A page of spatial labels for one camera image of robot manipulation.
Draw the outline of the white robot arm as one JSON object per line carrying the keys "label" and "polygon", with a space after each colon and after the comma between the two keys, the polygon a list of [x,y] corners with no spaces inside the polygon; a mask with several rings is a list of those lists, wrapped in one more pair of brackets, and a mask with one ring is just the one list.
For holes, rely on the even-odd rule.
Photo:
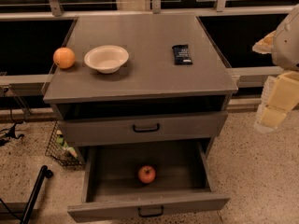
{"label": "white robot arm", "polygon": [[272,63],[282,69],[266,79],[254,122],[258,132],[271,133],[299,104],[299,5],[252,50],[270,54]]}

